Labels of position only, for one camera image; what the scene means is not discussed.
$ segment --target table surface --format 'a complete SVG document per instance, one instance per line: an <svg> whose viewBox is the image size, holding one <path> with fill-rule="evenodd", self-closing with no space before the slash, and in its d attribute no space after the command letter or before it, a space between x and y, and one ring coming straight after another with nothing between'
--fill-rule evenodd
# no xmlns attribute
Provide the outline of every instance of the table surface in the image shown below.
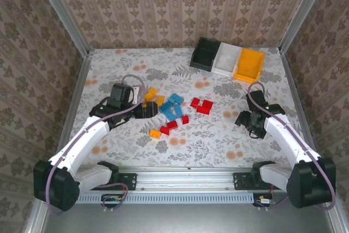
<svg viewBox="0 0 349 233"><path fill-rule="evenodd" d="M138 75L146 88L154 87L165 101L172 93L184 98L183 114L189 124L172 130L170 136L149 137L150 129L159 130L167 120L158 113L145 120L131 119L112 130L97 143L85 158L84 165L101 160L119 166L214 166L251 167L254 162L273 160L282 166L288 161L270 135L251 139L244 127L234 124L243 110L248 110L248 83L189 67L194 49L102 49L95 50L87 75L73 131L81 128L91 108L110 95L114 83L126 74ZM291 124L300 130L291 91L277 48L256 49L266 54L259 81L266 88L266 100L280 104ZM131 86L136 79L126 79ZM213 101L209 116L190 107L194 97Z"/></svg>

